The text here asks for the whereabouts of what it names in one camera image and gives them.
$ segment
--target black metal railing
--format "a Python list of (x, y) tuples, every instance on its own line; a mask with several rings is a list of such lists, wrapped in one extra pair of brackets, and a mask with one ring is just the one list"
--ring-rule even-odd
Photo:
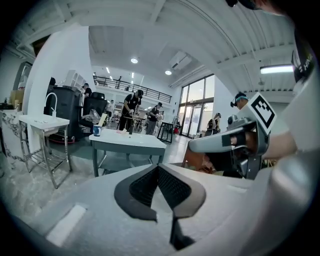
[(143, 96), (148, 96), (150, 98), (159, 100), (159, 102), (170, 103), (171, 101), (170, 95), (137, 84), (95, 75), (93, 76), (93, 80), (95, 85), (97, 86), (105, 86), (128, 92), (136, 92), (137, 90), (142, 90)]

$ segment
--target faucet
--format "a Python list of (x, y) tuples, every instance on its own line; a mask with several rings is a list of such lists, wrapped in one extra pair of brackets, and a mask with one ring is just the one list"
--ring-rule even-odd
[(51, 108), (53, 111), (52, 111), (52, 116), (55, 118), (56, 115), (57, 115), (57, 102), (58, 102), (58, 98), (57, 98), (57, 95), (54, 93), (54, 92), (50, 92), (46, 97), (45, 97), (45, 102), (44, 102), (44, 106), (47, 105), (47, 100), (48, 100), (48, 97), (49, 95), (54, 95), (55, 96), (55, 106), (54, 106), (54, 109)]

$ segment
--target white sink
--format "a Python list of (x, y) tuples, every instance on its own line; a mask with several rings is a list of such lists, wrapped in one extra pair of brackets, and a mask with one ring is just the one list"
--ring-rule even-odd
[(50, 134), (56, 133), (60, 127), (66, 126), (70, 123), (68, 119), (53, 117), (47, 114), (21, 115), (19, 116), (19, 120), (31, 125), (32, 127), (38, 128), (39, 130), (49, 132)]

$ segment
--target fluorescent light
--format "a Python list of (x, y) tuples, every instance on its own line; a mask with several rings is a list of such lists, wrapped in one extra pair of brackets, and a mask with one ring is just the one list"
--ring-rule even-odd
[(261, 74), (289, 73), (293, 71), (294, 71), (294, 67), (291, 64), (260, 67)]

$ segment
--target tube light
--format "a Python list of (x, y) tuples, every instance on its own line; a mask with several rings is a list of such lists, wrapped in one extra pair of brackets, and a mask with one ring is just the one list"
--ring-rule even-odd
[(289, 73), (293, 71), (294, 71), (294, 67), (291, 64), (260, 67), (261, 74)]

